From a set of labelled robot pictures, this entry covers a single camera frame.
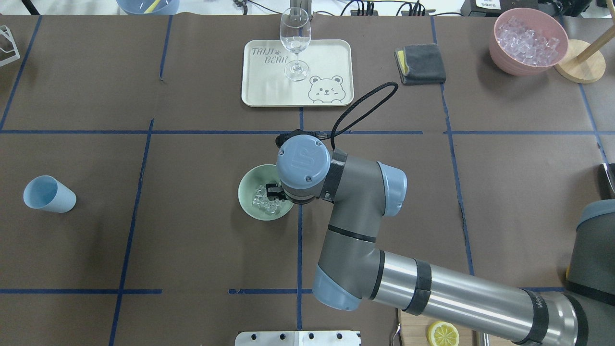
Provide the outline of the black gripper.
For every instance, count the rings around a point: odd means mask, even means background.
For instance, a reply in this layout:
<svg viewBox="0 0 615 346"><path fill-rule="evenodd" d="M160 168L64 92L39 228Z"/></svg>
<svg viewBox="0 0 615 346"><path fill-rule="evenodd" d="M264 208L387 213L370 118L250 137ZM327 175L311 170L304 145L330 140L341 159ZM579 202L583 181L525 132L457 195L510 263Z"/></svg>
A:
<svg viewBox="0 0 615 346"><path fill-rule="evenodd" d="M315 138L321 139L321 131L303 131L301 129L295 129L294 131L291 131L291 132L283 132L279 134L275 138L275 144L278 148L281 148L287 140L289 140L290 138L294 136L300 136L300 135L314 136ZM266 197L268 200L270 201L286 200L285 191L283 187L281 187L279 184L268 183L265 185L265 187L266 187Z"/></svg>

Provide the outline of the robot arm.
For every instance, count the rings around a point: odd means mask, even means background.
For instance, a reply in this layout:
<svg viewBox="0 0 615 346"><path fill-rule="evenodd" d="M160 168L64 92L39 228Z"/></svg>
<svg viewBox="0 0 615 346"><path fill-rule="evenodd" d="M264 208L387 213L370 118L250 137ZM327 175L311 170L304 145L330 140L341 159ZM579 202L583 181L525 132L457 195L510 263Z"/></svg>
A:
<svg viewBox="0 0 615 346"><path fill-rule="evenodd" d="M329 150L325 139L334 137L301 130L279 135L279 183L267 192L295 204L333 205L312 287L321 303L353 311L369 299L519 346L614 344L613 199L583 210L563 292L540 294L378 249L382 218L397 215L406 198L406 174Z"/></svg>

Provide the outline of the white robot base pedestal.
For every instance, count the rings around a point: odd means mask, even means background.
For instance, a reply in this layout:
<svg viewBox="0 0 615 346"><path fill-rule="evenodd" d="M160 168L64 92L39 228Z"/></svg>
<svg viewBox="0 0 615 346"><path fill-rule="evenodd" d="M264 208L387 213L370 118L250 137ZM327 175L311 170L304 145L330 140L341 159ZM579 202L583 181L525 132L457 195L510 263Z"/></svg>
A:
<svg viewBox="0 0 615 346"><path fill-rule="evenodd" d="M246 331L237 335L235 346L360 346L359 331Z"/></svg>

